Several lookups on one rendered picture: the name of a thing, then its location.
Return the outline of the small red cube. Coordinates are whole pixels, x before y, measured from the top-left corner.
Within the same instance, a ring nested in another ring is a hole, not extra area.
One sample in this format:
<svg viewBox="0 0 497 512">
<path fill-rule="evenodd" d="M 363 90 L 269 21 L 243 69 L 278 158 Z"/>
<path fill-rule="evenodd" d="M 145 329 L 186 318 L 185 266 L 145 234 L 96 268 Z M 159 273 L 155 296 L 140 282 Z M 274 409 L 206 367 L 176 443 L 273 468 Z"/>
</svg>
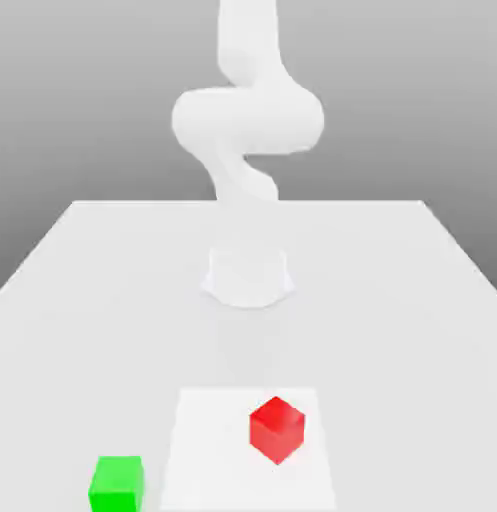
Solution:
<svg viewBox="0 0 497 512">
<path fill-rule="evenodd" d="M 249 416 L 249 442 L 274 464 L 294 453 L 305 437 L 306 415 L 278 396 Z"/>
</svg>

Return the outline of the small green cube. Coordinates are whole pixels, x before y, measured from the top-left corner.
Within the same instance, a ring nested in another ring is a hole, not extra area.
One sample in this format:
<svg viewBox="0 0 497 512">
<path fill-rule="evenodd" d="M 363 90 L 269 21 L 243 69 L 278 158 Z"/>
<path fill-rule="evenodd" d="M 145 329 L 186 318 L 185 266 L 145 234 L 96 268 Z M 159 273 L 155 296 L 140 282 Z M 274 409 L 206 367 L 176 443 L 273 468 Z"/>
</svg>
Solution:
<svg viewBox="0 0 497 512">
<path fill-rule="evenodd" d="M 100 456 L 89 486 L 92 512 L 141 512 L 145 490 L 140 456 Z"/>
</svg>

